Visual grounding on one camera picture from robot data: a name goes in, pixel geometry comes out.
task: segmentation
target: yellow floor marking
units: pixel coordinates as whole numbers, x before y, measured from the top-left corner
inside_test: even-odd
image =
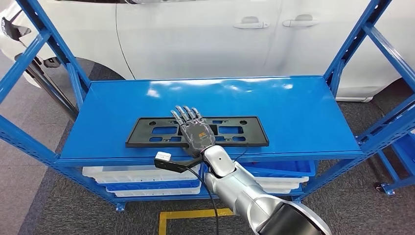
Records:
[[[218,209],[218,216],[229,216],[233,213],[228,208]],[[167,233],[167,220],[168,219],[191,219],[191,218],[204,218],[214,217],[215,210],[197,210],[197,211],[163,211],[160,212],[159,221],[159,235],[166,235]]]

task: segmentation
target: robotic arm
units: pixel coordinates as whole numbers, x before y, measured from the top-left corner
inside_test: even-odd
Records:
[[[184,172],[204,161],[210,168],[205,174],[208,189],[239,215],[257,235],[332,235],[329,227],[312,210],[298,202],[267,194],[252,174],[233,162],[224,148],[215,145],[215,136],[200,113],[176,106],[171,111],[189,143],[187,150],[195,159],[186,164],[155,159],[159,168]]]

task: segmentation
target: car door handle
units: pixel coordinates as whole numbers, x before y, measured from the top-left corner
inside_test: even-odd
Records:
[[[309,27],[318,24],[319,21],[314,19],[312,15],[298,15],[295,20],[286,20],[282,22],[285,27]]]
[[[240,29],[260,29],[260,28],[268,28],[270,26],[269,22],[259,21],[258,17],[256,16],[246,16],[242,18],[241,23],[236,23],[233,25],[235,28]]]
[[[268,28],[270,26],[269,22],[258,22],[258,23],[237,23],[234,24],[233,27],[240,28],[240,29],[247,29],[247,28]]]

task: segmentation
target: blue metal shelf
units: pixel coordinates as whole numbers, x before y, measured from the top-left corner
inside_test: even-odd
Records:
[[[102,160],[117,164],[121,158],[124,165],[130,158],[131,164],[151,165],[159,149],[126,148],[125,140],[138,117],[166,117],[171,107],[182,103],[197,107],[204,116],[259,117],[272,144],[250,147],[240,162],[263,161],[263,156],[281,153],[312,153],[316,158],[322,152],[332,158],[337,152],[362,154],[321,76],[132,80],[92,82],[57,163],[70,160],[73,165],[84,165],[96,159],[95,164],[106,165]],[[244,150],[226,148],[233,157]],[[189,158],[181,148],[164,151],[176,160]]]
[[[165,117],[176,104],[196,106],[205,116],[257,115],[270,146],[249,148],[240,162],[340,160],[320,176],[312,177],[304,188],[292,191],[294,200],[301,200],[415,128],[415,95],[356,138],[334,99],[343,68],[366,36],[415,90],[415,72],[374,27],[391,0],[369,2],[324,75],[101,82],[91,82],[86,77],[36,0],[16,1],[40,33],[0,80],[0,102],[47,43],[69,73],[80,112],[76,117],[77,110],[72,110],[76,121],[61,154],[47,149],[2,116],[0,138],[116,205],[120,211],[128,201],[208,198],[205,189],[197,195],[116,198],[77,168],[152,164],[157,151],[172,153],[174,160],[188,159],[178,148],[124,146],[138,117]],[[56,92],[51,94],[59,102]],[[394,148],[400,152],[398,144]],[[244,150],[227,148],[232,158]],[[400,157],[413,173],[409,157]]]
[[[383,191],[387,195],[394,195],[395,189],[415,185],[415,135],[409,132],[407,135],[394,142],[392,144],[392,149],[401,161],[402,165],[405,167],[409,176],[405,179],[401,179],[389,160],[386,158],[385,154],[382,151],[379,151],[379,157],[393,179],[393,183],[391,184],[381,184]]]

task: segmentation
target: black cable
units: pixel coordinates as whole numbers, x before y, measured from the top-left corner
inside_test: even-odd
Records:
[[[194,170],[192,170],[189,167],[186,167],[186,169],[190,172],[192,172],[199,180],[200,182],[202,182],[203,187],[206,188],[207,193],[209,194],[209,197],[212,201],[213,204],[213,208],[215,210],[215,217],[216,217],[216,235],[219,235],[219,216],[218,216],[218,208],[216,207],[215,201],[213,200],[212,194],[210,193],[208,187],[206,186],[205,182],[203,181],[203,179],[200,177],[200,175],[198,175],[196,172],[194,172]]]
[[[238,158],[242,157],[247,151],[248,151],[248,146],[245,148],[245,151],[241,155],[237,156],[235,158],[235,160],[233,160],[233,162],[236,162],[236,160],[238,160]]]

